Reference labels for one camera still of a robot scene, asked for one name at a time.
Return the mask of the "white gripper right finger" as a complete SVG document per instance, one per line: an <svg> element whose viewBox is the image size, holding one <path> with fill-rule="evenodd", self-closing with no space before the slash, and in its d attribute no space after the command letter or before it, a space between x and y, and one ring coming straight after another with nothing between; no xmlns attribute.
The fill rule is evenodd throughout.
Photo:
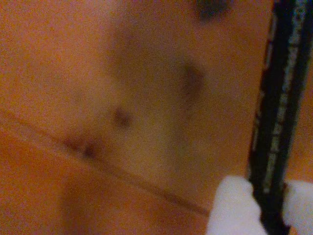
<svg viewBox="0 0 313 235"><path fill-rule="evenodd" d="M299 235L313 233L313 185L305 181L287 182L283 203L284 224Z"/></svg>

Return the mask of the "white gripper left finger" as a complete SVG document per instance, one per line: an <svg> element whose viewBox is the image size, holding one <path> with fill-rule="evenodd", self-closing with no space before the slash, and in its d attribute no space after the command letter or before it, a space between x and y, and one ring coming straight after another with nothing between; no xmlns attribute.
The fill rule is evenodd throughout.
<svg viewBox="0 0 313 235"><path fill-rule="evenodd" d="M226 176L219 184L207 224L208 235L265 235L261 209L252 184L243 177Z"/></svg>

